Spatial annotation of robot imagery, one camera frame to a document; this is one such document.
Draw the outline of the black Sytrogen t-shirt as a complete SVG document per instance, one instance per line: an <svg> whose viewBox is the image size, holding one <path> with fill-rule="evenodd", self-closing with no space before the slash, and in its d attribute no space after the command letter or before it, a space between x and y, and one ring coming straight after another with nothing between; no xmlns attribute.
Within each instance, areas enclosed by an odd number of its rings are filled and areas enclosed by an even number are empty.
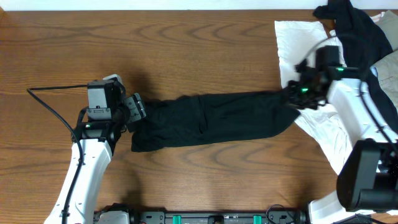
<svg viewBox="0 0 398 224"><path fill-rule="evenodd" d="M144 105L147 116L134 126L133 152L271 138L300 114L283 103L279 91L181 96Z"/></svg>

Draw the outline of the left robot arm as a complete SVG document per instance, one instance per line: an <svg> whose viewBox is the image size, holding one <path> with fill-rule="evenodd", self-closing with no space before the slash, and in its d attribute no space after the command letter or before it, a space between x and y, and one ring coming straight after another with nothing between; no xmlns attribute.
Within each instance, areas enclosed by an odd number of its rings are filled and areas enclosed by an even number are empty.
<svg viewBox="0 0 398 224"><path fill-rule="evenodd" d="M73 130L72 158L60 195L46 223L93 223L104 172L121 134L146 117L139 94L126 96L121 77L87 85L88 106Z"/></svg>

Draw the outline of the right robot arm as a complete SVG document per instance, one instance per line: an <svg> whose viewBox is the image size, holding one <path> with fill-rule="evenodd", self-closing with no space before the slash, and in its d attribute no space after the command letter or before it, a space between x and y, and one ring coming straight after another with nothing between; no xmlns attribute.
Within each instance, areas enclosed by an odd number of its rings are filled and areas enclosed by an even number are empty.
<svg viewBox="0 0 398 224"><path fill-rule="evenodd" d="M365 82L366 65L344 67L337 46L311 50L315 64L296 65L299 80L283 89L295 109L331 104L353 149L338 174L336 189L308 205L310 223L343 223L372 213L397 214L397 133L374 104Z"/></svg>

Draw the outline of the white shirt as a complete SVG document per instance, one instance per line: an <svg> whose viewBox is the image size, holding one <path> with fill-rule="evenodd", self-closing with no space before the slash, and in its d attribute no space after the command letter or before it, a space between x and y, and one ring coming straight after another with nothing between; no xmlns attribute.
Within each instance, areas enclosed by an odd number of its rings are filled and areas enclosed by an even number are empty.
<svg viewBox="0 0 398 224"><path fill-rule="evenodd" d="M275 23L277 38L277 53L279 56L280 79L282 88L288 81L299 80L299 72L295 67L303 60L309 67L315 64L315 54L312 49L319 49L326 45L337 46L340 53L340 63L344 67L343 45L338 35L327 36L319 22L277 21ZM319 143L332 169L337 173L343 168L349 153L353 149L348 132L340 115L331 104L319 107L317 110L298 110L300 113L296 124Z"/></svg>

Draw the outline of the dark navy garment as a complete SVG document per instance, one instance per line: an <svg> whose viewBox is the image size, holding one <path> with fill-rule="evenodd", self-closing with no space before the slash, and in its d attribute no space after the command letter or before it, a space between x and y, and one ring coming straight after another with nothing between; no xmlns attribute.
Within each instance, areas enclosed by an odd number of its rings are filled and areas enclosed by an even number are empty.
<svg viewBox="0 0 398 224"><path fill-rule="evenodd" d="M334 20L335 32L343 45L343 58L349 67L371 66L392 53L392 47L381 28L364 11L353 7L350 1L328 1L326 5L318 6L313 15L319 20ZM380 114L397 132L396 107L370 70L367 71L366 83Z"/></svg>

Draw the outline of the grey garment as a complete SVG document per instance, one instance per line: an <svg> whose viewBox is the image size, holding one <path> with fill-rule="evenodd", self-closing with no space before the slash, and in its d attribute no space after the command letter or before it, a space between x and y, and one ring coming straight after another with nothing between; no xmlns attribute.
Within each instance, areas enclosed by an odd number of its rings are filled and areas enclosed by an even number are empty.
<svg viewBox="0 0 398 224"><path fill-rule="evenodd" d="M397 15L386 11L376 22L392 47L392 53L376 62L371 70L379 81L381 89L397 108Z"/></svg>

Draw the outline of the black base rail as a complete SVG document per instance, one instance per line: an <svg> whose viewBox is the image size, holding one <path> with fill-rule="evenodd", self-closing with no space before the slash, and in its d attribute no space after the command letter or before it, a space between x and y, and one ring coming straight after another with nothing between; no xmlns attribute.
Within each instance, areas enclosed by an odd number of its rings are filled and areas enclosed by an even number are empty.
<svg viewBox="0 0 398 224"><path fill-rule="evenodd" d="M94 224L311 224L307 212L273 205L265 211L170 212L114 203L94 213Z"/></svg>

